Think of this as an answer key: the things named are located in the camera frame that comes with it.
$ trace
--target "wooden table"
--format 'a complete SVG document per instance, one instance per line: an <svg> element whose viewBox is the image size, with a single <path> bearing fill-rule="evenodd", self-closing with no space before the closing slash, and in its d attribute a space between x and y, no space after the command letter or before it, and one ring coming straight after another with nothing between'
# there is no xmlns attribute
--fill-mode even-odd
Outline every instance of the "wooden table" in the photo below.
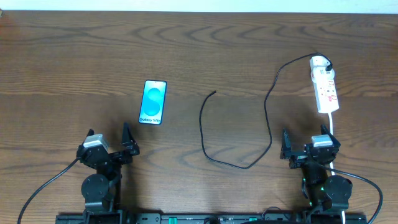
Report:
<svg viewBox="0 0 398 224"><path fill-rule="evenodd" d="M247 165L268 145L263 101L277 69L312 52L332 59L340 109L337 169L377 183L376 223L398 213L398 16L167 12L7 11L0 19L0 219L15 223L30 195L76 156L89 128L119 150L124 121L141 147L123 167L129 208L163 212L261 212L307 206L300 170L279 160L281 131L294 147L328 125L317 113L309 58L285 68L268 102L274 143L249 170L208 161L208 153ZM168 82L164 121L139 124L147 79ZM23 223L54 223L82 212L77 164L36 196ZM368 218L379 196L352 179L350 212Z"/></svg>

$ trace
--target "phone screen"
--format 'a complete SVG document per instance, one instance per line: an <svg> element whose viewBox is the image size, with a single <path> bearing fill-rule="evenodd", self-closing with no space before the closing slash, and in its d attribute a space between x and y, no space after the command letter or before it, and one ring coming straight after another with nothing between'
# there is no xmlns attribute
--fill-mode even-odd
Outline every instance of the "phone screen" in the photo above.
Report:
<svg viewBox="0 0 398 224"><path fill-rule="evenodd" d="M166 81L146 80L142 95L139 122L142 124L160 124L166 96Z"/></svg>

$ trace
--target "loose black cable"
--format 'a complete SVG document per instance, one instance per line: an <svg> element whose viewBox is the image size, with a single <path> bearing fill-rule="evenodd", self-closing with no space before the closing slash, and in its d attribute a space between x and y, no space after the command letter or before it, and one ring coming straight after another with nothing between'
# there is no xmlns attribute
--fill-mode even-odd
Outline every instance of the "loose black cable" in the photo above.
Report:
<svg viewBox="0 0 398 224"><path fill-rule="evenodd" d="M319 210L321 210L321 209L322 209L322 206L321 206L321 205L318 205L317 207L313 208L308 214L306 214L305 223L311 224L311 223L310 223L310 217L311 217L311 215L313 215L316 211L319 211Z"/></svg>
<svg viewBox="0 0 398 224"><path fill-rule="evenodd" d="M205 100L204 100L204 102L203 102L203 104L202 104L202 106L201 106L201 108L200 108L200 113L199 113L199 129L200 129L200 138L201 138L201 148L202 148L203 153L204 153L204 155L206 156L206 158L209 159L210 161L217 162L217 163L219 163L219 164L224 164L224 165L231 166L231 167L235 167L235 168L238 168L238 169L250 169L250 167L254 166L254 165L255 165L267 152L268 152L268 150L271 148L271 145L272 145L272 134L271 134L271 128L269 127L269 122L268 122L268 114L267 114L267 106L266 106L266 103L267 103L267 99L268 99L269 94L271 93L271 91L274 89L274 87L275 87L275 85L276 85L276 81L278 80L278 76L279 76L280 71L281 71L286 65L289 65L289 64L291 64L291 63L293 63L293 62L296 62L296 61L298 61L298 60L300 60L300 59L303 59L303 58L305 58L305 57L310 57L310 56L323 56L323 57L325 57L325 58L330 62L330 64L326 67L326 70L327 70L327 71L330 71L330 70L332 69L333 64L331 63L331 60L328 59L328 57L324 56L324 55L321 54L321 53L312 53L312 54L308 54L308 55L301 56L301 57L299 57L299 58L296 58L296 59L294 59L294 60L291 60L291 61L287 62L286 64L282 65L282 66L279 68L278 72L276 73L274 83L272 84L271 88L268 90L268 93L267 93L266 98L265 98L265 100L264 100L264 112L265 112L265 114L266 114L266 122L267 122L268 133L269 133L269 145L267 146L266 150L265 150L254 162L252 162L250 165L248 165L248 166L246 166L246 167L237 166L237 165L234 165L234 164L230 164L229 162L223 162L223 161L219 161L219 160L213 159L213 158L211 158L210 156L208 156L207 153L206 153L205 145L204 145L204 143L203 143L203 131L202 131L202 128L201 128L201 114L202 114L202 111L203 111L203 107L205 107L205 103L206 103L207 99L208 99L209 97L211 97L212 95L214 95L214 94L216 93L216 90L213 91L212 93L210 93L210 94L205 98Z"/></svg>
<svg viewBox="0 0 398 224"><path fill-rule="evenodd" d="M379 192L379 205L377 205L376 211L374 212L372 218L368 221L368 224L373 223L373 221L376 219L377 215L379 214L379 212L380 212L380 210L381 210L381 206L383 205L383 192L381 191L380 187L377 186L377 184L375 184L374 182L372 182L372 181L370 181L370 180L368 180L368 179L366 179L366 178L364 178L364 177L361 177L361 176L359 176L359 175L355 175L355 174L351 174L351 173L349 173L349 172L345 172L345 171L341 171L341 170L336 170L336 169L331 169L331 168L329 168L329 167L325 167L324 165L322 165L322 164L320 164L319 162L315 161L315 160L313 159L313 157L312 157L311 154L309 154L308 157L309 157L317 166L319 166L319 167L321 167L321 168L323 168L323 169L325 169L325 170L333 171L333 172L336 172L336 173L339 173L339 174L347 175L347 176L349 176L349 177L354 177L354 178L357 178L357 179L359 179L359 180L362 180L362 181L364 181L364 182L366 182L366 183L372 185L372 186Z"/></svg>
<svg viewBox="0 0 398 224"><path fill-rule="evenodd" d="M25 205L23 206L21 212L19 213L18 217L18 222L17 224L21 224L22 216L24 215L25 209L29 205L30 201L41 191L43 188L45 188L48 184L51 184L53 181L55 181L58 177L60 177L62 174L66 173L77 161L79 161L80 157L77 157L67 168L65 168L61 173L57 174L55 177L51 178L49 181L44 183L41 187L39 187L33 194L30 196L30 198L26 201Z"/></svg>
<svg viewBox="0 0 398 224"><path fill-rule="evenodd" d="M265 220L265 215L266 215L266 213L267 213L270 209L273 209L273 208L282 210L282 209L280 209L279 207L271 206L271 207L267 208L267 209L262 213L261 219L262 219L262 220Z"/></svg>

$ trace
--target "white power strip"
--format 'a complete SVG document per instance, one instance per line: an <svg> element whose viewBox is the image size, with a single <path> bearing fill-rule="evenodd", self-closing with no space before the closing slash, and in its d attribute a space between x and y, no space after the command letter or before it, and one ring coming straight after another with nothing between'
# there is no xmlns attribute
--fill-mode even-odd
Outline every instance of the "white power strip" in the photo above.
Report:
<svg viewBox="0 0 398 224"><path fill-rule="evenodd" d="M338 100L335 87L335 71L326 70L330 62L322 56L314 56L310 60L311 79L315 89L315 98L319 113L331 113L337 110Z"/></svg>

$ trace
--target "white wall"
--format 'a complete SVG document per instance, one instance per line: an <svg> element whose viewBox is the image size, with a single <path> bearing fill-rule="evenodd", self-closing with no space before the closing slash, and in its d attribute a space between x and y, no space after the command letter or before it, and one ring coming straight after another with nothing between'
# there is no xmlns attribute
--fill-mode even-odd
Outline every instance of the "white wall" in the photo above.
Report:
<svg viewBox="0 0 398 224"><path fill-rule="evenodd" d="M398 0L0 0L3 10L398 14Z"/></svg>

